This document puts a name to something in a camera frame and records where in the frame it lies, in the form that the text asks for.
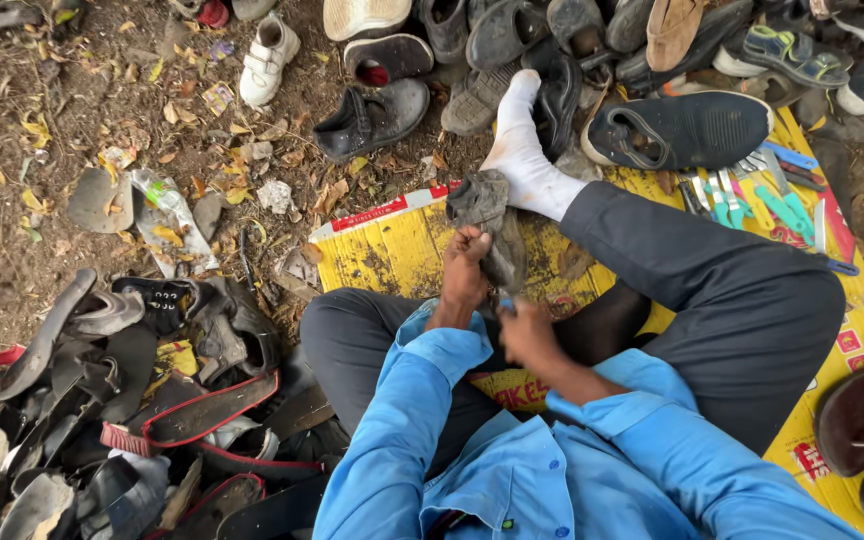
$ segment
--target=dirt ground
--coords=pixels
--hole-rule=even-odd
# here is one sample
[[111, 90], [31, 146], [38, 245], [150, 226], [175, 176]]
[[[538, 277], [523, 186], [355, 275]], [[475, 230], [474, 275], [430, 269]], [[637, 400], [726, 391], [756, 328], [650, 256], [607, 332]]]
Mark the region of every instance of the dirt ground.
[[[48, 12], [48, 0], [29, 1]], [[446, 133], [440, 137], [439, 116], [448, 93], [445, 86], [433, 84], [432, 105], [420, 127], [405, 141], [373, 155], [354, 177], [344, 167], [330, 167], [311, 142], [311, 129], [335, 111], [344, 85], [351, 81], [341, 65], [343, 44], [326, 38], [321, 0], [282, 0], [278, 9], [302, 46], [285, 69], [268, 114], [255, 113], [235, 101], [216, 116], [200, 97], [219, 82], [236, 92], [241, 59], [256, 23], [231, 19], [225, 30], [191, 31], [181, 43], [183, 55], [177, 55], [165, 39], [169, 17], [165, 0], [96, 0], [83, 19], [83, 39], [46, 45], [43, 50], [40, 43], [45, 38], [30, 31], [0, 34], [0, 282], [15, 287], [14, 296], [6, 299], [0, 312], [0, 349], [28, 342], [54, 297], [81, 267], [99, 271], [98, 287], [126, 272], [160, 275], [148, 251], [117, 234], [86, 231], [66, 217], [77, 178], [87, 166], [97, 166], [97, 153], [107, 146], [136, 143], [140, 148], [136, 165], [175, 179], [194, 206], [193, 177], [226, 187], [242, 182], [237, 174], [224, 172], [224, 167], [236, 166], [228, 147], [252, 141], [277, 121], [282, 125], [284, 119], [288, 132], [273, 141], [269, 166], [254, 164], [242, 187], [255, 194], [271, 179], [288, 184], [299, 209], [299, 215], [293, 217], [299, 219], [293, 223], [287, 214], [271, 214], [257, 201], [246, 199], [225, 211], [213, 238], [220, 244], [222, 272], [241, 278], [235, 247], [239, 228], [249, 223], [248, 218], [258, 220], [269, 242], [264, 249], [252, 247], [248, 253], [260, 279], [269, 274], [276, 259], [326, 220], [357, 214], [427, 186], [416, 167], [423, 157], [435, 152], [447, 163], [447, 170], [438, 171], [438, 183], [460, 178], [485, 158], [490, 136], [459, 138]], [[235, 52], [220, 61], [206, 60], [210, 47], [219, 41], [234, 44]], [[150, 77], [163, 52], [166, 59], [160, 74]], [[135, 81], [130, 81], [130, 65], [137, 69]], [[197, 118], [169, 123], [163, 112], [169, 102]], [[45, 146], [49, 154], [44, 164], [32, 160], [20, 179], [23, 163], [35, 154], [37, 139], [20, 121], [27, 116], [34, 120], [39, 114], [52, 138]], [[237, 134], [237, 142], [230, 143], [237, 129], [234, 124], [248, 132]], [[227, 135], [217, 135], [216, 130]], [[856, 152], [850, 177], [853, 195], [864, 194], [864, 149]], [[329, 215], [312, 211], [318, 194], [342, 180], [347, 181], [350, 192]], [[29, 188], [39, 200], [54, 202], [48, 215], [30, 212], [22, 199]], [[23, 217], [30, 222], [25, 224]], [[852, 221], [864, 241], [864, 200], [857, 205]], [[41, 240], [33, 241], [22, 225], [32, 227]], [[294, 333], [302, 303], [288, 294], [279, 298], [289, 304], [272, 307], [276, 323]]]

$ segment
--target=white shoe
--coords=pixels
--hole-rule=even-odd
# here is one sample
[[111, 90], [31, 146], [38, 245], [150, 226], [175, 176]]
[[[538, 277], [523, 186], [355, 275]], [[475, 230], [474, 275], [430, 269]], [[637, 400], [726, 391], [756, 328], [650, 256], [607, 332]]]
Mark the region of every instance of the white shoe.
[[262, 19], [248, 48], [239, 80], [239, 97], [246, 105], [265, 113], [282, 85], [282, 68], [292, 62], [302, 43], [277, 15]]

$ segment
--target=man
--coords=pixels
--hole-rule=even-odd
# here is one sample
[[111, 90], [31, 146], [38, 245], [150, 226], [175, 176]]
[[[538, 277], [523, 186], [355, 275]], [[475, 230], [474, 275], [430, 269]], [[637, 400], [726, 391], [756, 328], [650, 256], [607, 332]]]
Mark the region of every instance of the man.
[[[861, 538], [758, 456], [832, 347], [838, 280], [789, 246], [563, 175], [536, 137], [539, 84], [530, 70], [512, 79], [483, 168], [508, 178], [511, 205], [558, 221], [620, 278], [573, 319], [613, 291], [638, 291], [676, 319], [590, 368], [564, 352], [581, 351], [563, 340], [574, 327], [522, 299], [500, 310], [507, 360], [553, 388], [546, 403], [562, 421], [550, 425], [463, 380], [495, 364], [475, 311], [491, 239], [473, 227], [442, 256], [438, 300], [343, 289], [313, 301], [301, 340], [354, 431], [314, 537]], [[613, 302], [618, 313], [634, 303]], [[584, 336], [602, 334], [589, 325]]]

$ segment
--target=foot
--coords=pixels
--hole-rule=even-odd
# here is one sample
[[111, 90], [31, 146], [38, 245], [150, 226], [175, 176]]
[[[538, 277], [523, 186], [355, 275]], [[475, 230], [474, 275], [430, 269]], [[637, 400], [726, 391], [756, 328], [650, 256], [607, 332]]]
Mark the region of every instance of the foot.
[[534, 69], [511, 78], [498, 105], [495, 142], [479, 170], [498, 169], [509, 180], [509, 205], [562, 221], [586, 183], [555, 168], [543, 155], [532, 120], [542, 81]]

